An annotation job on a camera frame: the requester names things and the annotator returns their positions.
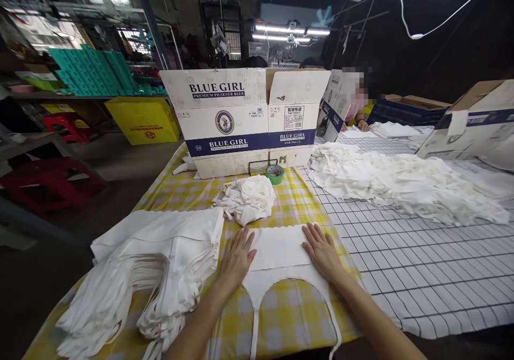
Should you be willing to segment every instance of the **table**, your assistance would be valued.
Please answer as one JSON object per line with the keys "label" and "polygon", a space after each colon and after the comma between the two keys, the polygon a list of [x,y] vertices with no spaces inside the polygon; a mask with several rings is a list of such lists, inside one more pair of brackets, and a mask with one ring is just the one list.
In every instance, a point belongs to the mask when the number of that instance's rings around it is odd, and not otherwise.
{"label": "table", "polygon": [[[211,201],[220,187],[230,182],[233,177],[199,180],[193,179],[194,171],[173,176],[172,171],[182,163],[186,151],[185,144],[177,149],[134,210],[189,211],[211,206]],[[275,191],[277,201],[272,216],[252,222],[251,227],[291,226],[314,221],[333,236],[337,236],[337,230],[331,224],[329,216],[296,169],[286,170],[283,182],[275,186]],[[225,221],[221,254],[228,238],[239,228],[235,221]],[[359,272],[345,247],[339,244],[337,250],[345,268],[360,281]],[[214,278],[215,276],[209,278],[204,291],[210,287]],[[55,328],[55,323],[67,309],[78,285],[54,308],[25,354],[25,360],[58,358],[56,348],[64,336],[60,329]],[[124,330],[113,344],[104,346],[95,359],[142,358],[148,341],[139,333],[136,322],[146,306],[148,296],[149,291],[134,293]],[[334,292],[331,294],[343,342],[351,341],[360,334],[337,297]],[[216,323],[213,336],[207,345],[206,358],[247,360],[250,356],[252,328],[253,309],[250,299],[243,287],[239,287]],[[311,285],[299,280],[284,280],[266,293],[259,309],[258,358],[273,358],[305,349],[333,346],[335,343],[336,335],[326,303]]]}
{"label": "table", "polygon": [[[13,158],[17,155],[30,153],[31,150],[43,146],[48,143],[54,143],[63,156],[69,156],[78,160],[84,165],[94,176],[103,181],[103,178],[78,155],[62,138],[59,134],[54,132],[40,132],[40,133],[25,133],[23,134],[27,139],[21,143],[16,144],[10,148],[0,151],[0,162]],[[87,244],[69,234],[67,231],[47,222],[43,218],[9,202],[8,200],[0,197],[0,214],[3,218],[15,224],[21,224],[27,227],[30,231],[36,234],[48,234],[54,238],[77,247],[84,247]]]}
{"label": "table", "polygon": [[[362,151],[413,153],[399,140],[339,134],[337,141]],[[324,143],[321,138],[315,142]],[[299,170],[309,181],[309,168]],[[514,323],[512,221],[447,227],[366,201],[337,200],[315,183],[308,185],[336,226],[366,289],[402,330],[435,339]],[[514,201],[502,205],[514,220]]]}

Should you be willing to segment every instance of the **garment strap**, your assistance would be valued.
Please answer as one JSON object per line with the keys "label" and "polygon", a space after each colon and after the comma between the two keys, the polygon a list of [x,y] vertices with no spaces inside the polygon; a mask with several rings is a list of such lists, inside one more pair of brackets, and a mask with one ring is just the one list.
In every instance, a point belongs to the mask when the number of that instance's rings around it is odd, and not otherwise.
{"label": "garment strap", "polygon": [[328,306],[328,311],[330,312],[330,318],[332,319],[332,324],[334,324],[334,329],[336,330],[336,339],[337,339],[336,345],[334,345],[334,347],[330,351],[330,355],[328,356],[328,360],[332,360],[335,351],[337,350],[337,348],[339,348],[339,346],[343,342],[343,339],[342,339],[342,336],[341,336],[341,330],[339,329],[339,324],[337,323],[337,319],[336,319],[336,314],[334,312],[334,308],[332,308],[332,303],[330,302],[330,300],[325,300],[325,301],[326,301],[327,306]]}
{"label": "garment strap", "polygon": [[259,335],[259,309],[253,311],[253,332],[252,332],[252,349],[250,351],[250,360],[255,360],[257,355],[257,336]]}

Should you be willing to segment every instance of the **white grid tablecloth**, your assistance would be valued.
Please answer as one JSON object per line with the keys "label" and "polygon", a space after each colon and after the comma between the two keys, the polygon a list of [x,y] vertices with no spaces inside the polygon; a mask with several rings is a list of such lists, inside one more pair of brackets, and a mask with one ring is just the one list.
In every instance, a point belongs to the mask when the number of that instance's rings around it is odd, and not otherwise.
{"label": "white grid tablecloth", "polygon": [[[339,134],[337,141],[363,152],[412,154],[398,140]],[[366,289],[401,329],[435,339],[514,323],[513,222],[448,227],[358,199],[336,199],[309,180],[308,166],[298,170],[332,219]],[[512,214],[514,201],[502,205]]]}

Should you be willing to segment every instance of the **yellow box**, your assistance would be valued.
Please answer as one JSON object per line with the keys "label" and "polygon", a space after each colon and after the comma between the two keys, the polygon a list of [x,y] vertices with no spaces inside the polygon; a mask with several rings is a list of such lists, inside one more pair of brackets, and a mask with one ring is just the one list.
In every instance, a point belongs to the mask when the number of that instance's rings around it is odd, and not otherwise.
{"label": "yellow box", "polygon": [[131,145],[177,141],[180,130],[170,105],[163,98],[118,96],[105,102]]}
{"label": "yellow box", "polygon": [[52,100],[47,103],[42,103],[41,106],[51,114],[75,112],[82,116],[89,125],[96,126],[106,120],[105,114],[102,113],[102,110],[97,104],[98,102],[88,100],[80,102]]}

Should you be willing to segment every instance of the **red plastic stool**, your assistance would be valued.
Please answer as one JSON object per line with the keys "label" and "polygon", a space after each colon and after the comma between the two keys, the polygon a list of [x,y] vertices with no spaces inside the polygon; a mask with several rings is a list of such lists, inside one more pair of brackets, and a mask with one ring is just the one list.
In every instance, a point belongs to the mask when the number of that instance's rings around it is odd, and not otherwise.
{"label": "red plastic stool", "polygon": [[[75,184],[68,181],[67,174],[72,168],[89,176],[88,185],[84,190],[79,190]],[[69,206],[82,208],[90,196],[106,186],[104,181],[94,176],[78,161],[69,157],[25,163],[1,177],[0,184],[9,191],[14,201],[38,215]],[[43,202],[38,201],[35,196],[31,196],[27,189],[22,189],[23,186],[29,185],[45,187]],[[61,200],[52,201],[55,197],[60,197]]]}
{"label": "red plastic stool", "polygon": [[69,132],[69,134],[61,135],[65,141],[74,140],[86,144],[91,142],[89,137],[96,135],[96,131],[89,127],[86,121],[76,112],[59,112],[46,115],[43,116],[43,123],[50,132],[55,132],[54,124],[65,127]]}

